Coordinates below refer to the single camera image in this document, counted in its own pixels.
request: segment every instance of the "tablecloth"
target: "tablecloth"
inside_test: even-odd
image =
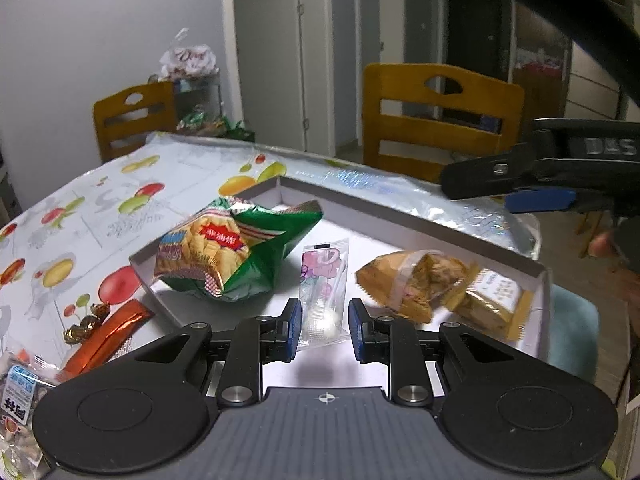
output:
[[[491,200],[451,203],[437,186],[306,153],[216,139],[152,134],[130,155],[90,171],[0,230],[0,340],[63,365],[77,349],[63,331],[92,303],[143,303],[129,255],[219,194],[270,176],[373,200],[530,254],[532,237]],[[166,333],[148,322],[128,346]]]

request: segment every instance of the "white door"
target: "white door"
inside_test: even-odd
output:
[[[261,144],[304,150],[298,0],[234,0],[242,108]]]
[[[334,54],[331,0],[300,0],[306,150],[335,155]]]

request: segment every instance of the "potato chip bag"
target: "potato chip bag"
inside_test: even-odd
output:
[[[154,275],[174,290],[222,301],[266,292],[321,218],[315,200],[273,211],[220,197],[161,238]]]

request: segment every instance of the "door frame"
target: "door frame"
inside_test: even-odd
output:
[[[226,76],[231,95],[232,123],[244,120],[242,95],[240,93],[240,71],[238,69],[238,46],[236,45],[236,16],[234,0],[222,0],[222,33],[225,37]]]
[[[354,0],[355,34],[356,34],[356,140],[358,146],[362,146],[362,16],[360,12],[360,0]]]
[[[443,64],[446,57],[446,49],[444,44],[444,28],[446,26],[446,15],[449,10],[449,0],[438,0],[438,24],[436,28],[436,63]],[[514,0],[511,0],[511,31],[509,42],[509,67],[507,83],[513,81],[513,67],[516,61],[516,7]],[[444,79],[439,78],[436,85],[436,91],[442,93],[444,91]],[[437,120],[442,119],[442,107],[433,108],[434,118]]]

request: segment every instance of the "orange candy wrapper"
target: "orange candy wrapper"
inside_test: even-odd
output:
[[[129,300],[82,343],[65,365],[71,377],[104,364],[152,313],[138,300]]]

